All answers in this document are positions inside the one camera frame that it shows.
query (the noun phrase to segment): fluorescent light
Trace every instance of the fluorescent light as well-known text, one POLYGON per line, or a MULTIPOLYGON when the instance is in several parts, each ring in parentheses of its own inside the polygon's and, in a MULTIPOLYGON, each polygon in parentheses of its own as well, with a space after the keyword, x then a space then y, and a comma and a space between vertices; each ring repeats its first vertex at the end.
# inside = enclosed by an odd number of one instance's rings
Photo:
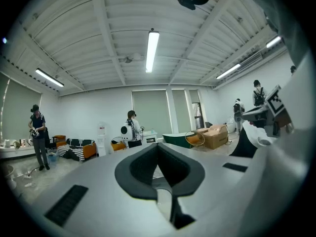
POLYGON ((147 57, 146 57, 146 73, 151 73, 153 71, 159 36, 160 36, 159 32, 154 32, 154 31, 149 32, 147 57))
POLYGON ((282 38, 280 36, 275 37, 272 41, 267 43, 267 48, 270 48, 271 46, 275 45, 278 43, 282 38))
POLYGON ((60 86, 60 87, 64 87, 64 85, 57 81, 56 79, 54 79, 53 77, 51 77, 50 75, 48 75, 47 73, 45 73, 43 70, 41 69, 36 69, 35 71, 36 73, 38 73, 39 75, 41 75, 42 77, 46 78, 47 80, 50 80, 51 82, 53 82, 54 84, 60 86))
POLYGON ((236 64, 235 66, 233 66, 231 69, 228 69, 226 72, 222 73, 220 76, 218 76, 216 79, 220 79, 223 78, 224 76, 230 74, 231 72, 233 72, 235 69, 239 68, 240 64, 236 64))

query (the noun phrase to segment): concrete floor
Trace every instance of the concrete floor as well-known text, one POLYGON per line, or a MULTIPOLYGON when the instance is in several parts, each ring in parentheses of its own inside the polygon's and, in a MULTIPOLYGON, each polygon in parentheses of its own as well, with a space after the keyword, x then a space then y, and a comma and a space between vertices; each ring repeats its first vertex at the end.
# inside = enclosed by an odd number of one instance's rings
MULTIPOLYGON (((197 148, 192 148, 200 152, 205 152, 206 154, 220 154, 229 155, 231 154, 238 143, 238 135, 236 133, 229 134, 229 140, 232 143, 229 145, 222 145, 217 149, 209 149, 204 146, 197 148)), ((73 171, 75 168, 79 167, 83 162, 74 161, 71 159, 65 159, 58 157, 57 164, 51 162, 50 170, 38 171, 34 170, 31 174, 31 179, 26 179, 24 175, 29 174, 34 168, 38 167, 39 164, 35 156, 23 159, 9 160, 5 161, 4 164, 9 164, 14 167, 14 172, 11 178, 16 182, 17 187, 14 190, 16 196, 26 202, 27 204, 32 204, 33 201, 49 186, 53 186, 57 183, 63 176, 73 171)), ((163 177, 163 174, 159 167, 154 172, 154 178, 163 177)), ((158 193, 158 206, 162 213, 168 215, 171 208, 171 194, 166 191, 161 191, 158 193)))

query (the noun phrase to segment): black t-shirt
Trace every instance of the black t-shirt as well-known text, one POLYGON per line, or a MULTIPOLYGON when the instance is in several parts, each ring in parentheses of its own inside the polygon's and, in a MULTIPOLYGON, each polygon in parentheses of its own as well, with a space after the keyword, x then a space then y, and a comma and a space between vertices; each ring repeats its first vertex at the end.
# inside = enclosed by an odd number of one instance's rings
MULTIPOLYGON (((43 126, 43 123, 45 123, 45 118, 44 115, 42 113, 39 113, 39 117, 36 118, 35 114, 33 114, 31 116, 31 120, 32 120, 32 126, 36 129, 36 128, 40 128, 43 126)), ((42 139, 44 138, 44 130, 39 131, 39 137, 37 137, 38 139, 42 139)))

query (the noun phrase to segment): brown cardboard box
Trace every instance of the brown cardboard box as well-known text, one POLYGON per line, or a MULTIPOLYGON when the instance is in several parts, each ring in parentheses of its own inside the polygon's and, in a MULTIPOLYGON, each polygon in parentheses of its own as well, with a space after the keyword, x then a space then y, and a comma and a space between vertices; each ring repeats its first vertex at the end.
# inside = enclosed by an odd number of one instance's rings
POLYGON ((205 132, 208 132, 208 128, 201 128, 201 129, 198 129, 197 132, 199 133, 205 133, 205 132))
POLYGON ((226 125, 213 125, 208 132, 203 133, 204 145, 210 149, 216 149, 228 141, 228 130, 226 125))

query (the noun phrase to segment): ceiling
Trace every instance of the ceiling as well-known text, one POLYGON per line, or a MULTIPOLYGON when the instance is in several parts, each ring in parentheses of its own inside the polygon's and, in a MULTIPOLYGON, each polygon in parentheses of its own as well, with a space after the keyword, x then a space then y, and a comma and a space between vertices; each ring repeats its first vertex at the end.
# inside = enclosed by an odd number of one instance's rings
POLYGON ((216 77, 276 36, 253 0, 210 0, 195 11, 177 0, 32 0, 1 55, 59 95, 117 86, 218 86, 216 77), (160 32, 145 73, 148 32, 160 32), (141 59, 125 63, 133 53, 141 59), (35 73, 40 68, 65 86, 35 73))

